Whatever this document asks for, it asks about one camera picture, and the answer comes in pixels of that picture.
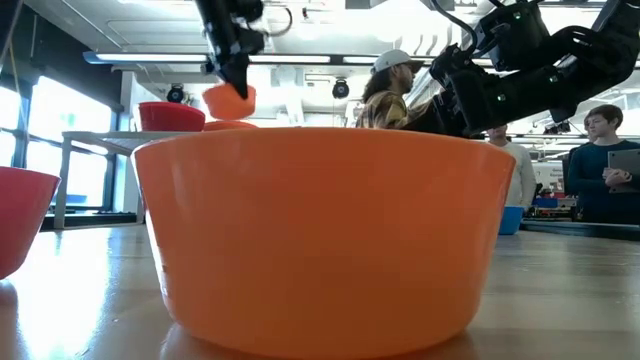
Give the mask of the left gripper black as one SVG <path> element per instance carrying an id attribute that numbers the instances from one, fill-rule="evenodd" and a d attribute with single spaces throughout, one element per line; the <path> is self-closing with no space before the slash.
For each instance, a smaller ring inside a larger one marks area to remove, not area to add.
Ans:
<path id="1" fill-rule="evenodd" d="M 214 70 L 231 84 L 238 95 L 248 98 L 247 68 L 249 56 L 239 53 L 238 27 L 233 22 L 227 0 L 195 0 L 208 42 L 209 58 Z"/>

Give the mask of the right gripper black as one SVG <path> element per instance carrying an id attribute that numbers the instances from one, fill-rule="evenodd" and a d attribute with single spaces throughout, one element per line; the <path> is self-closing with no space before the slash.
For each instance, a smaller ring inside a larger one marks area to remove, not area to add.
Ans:
<path id="1" fill-rule="evenodd" d="M 431 63 L 431 77 L 442 90 L 427 102 L 409 110 L 402 130 L 448 136 L 475 136 L 500 126 L 491 109 L 491 78 L 457 44 L 447 46 Z"/>

